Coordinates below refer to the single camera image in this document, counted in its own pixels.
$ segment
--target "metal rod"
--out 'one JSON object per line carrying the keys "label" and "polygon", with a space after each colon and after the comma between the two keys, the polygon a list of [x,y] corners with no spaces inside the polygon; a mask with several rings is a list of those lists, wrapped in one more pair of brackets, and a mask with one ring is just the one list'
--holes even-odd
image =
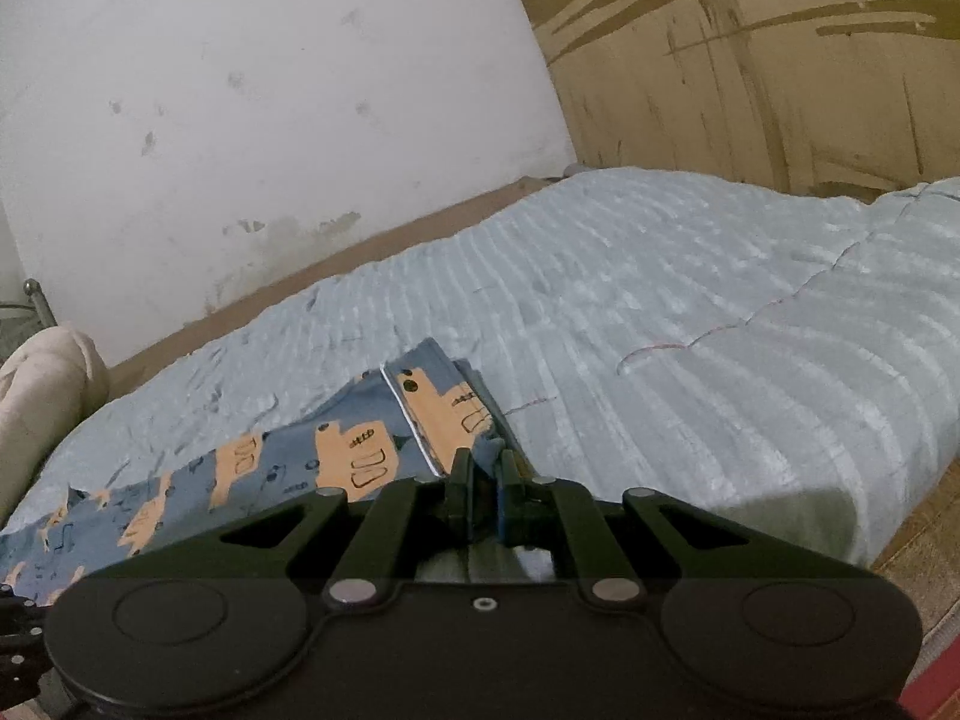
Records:
{"label": "metal rod", "polygon": [[23,292],[30,298],[31,303],[37,310],[37,317],[40,317],[40,324],[44,327],[56,327],[56,318],[50,310],[50,304],[47,302],[43,290],[40,288],[40,282],[35,278],[28,278],[23,282]]}

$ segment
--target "white wall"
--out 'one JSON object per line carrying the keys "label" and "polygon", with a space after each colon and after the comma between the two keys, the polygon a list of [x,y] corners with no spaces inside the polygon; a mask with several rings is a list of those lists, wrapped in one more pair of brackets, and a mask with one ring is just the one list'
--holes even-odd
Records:
{"label": "white wall", "polygon": [[[27,296],[23,293],[23,266],[16,253],[16,244],[13,242],[13,233],[7,223],[3,204],[0,203],[0,300],[15,303],[27,303]],[[0,313],[3,317],[19,317],[24,314],[10,312]]]}
{"label": "white wall", "polygon": [[113,364],[574,160],[520,0],[0,0],[0,199]]}

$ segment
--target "folded cloth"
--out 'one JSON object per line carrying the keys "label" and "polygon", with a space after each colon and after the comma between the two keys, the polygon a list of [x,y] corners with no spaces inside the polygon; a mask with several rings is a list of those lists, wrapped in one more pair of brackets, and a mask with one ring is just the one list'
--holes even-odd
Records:
{"label": "folded cloth", "polygon": [[487,406],[428,338],[355,376],[292,425],[241,436],[117,490],[69,490],[49,517],[0,536],[0,578],[17,595],[51,604],[85,573],[306,490],[343,488],[356,501],[395,479],[447,474],[462,447],[491,470],[503,445]]}
{"label": "folded cloth", "polygon": [[107,367],[70,327],[41,330],[0,367],[0,521],[42,461],[107,401]]}

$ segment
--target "red fabric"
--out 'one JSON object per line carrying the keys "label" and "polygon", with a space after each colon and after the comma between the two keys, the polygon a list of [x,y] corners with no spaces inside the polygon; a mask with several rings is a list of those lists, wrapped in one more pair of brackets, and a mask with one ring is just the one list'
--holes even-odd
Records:
{"label": "red fabric", "polygon": [[901,694],[901,706],[917,720],[931,720],[960,692],[960,637]]}

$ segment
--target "wooden board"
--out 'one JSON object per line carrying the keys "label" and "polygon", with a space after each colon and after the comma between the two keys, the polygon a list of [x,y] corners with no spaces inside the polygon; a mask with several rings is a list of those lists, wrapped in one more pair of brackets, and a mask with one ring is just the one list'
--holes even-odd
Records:
{"label": "wooden board", "polygon": [[960,0],[522,0],[581,162],[872,199],[960,175]]}

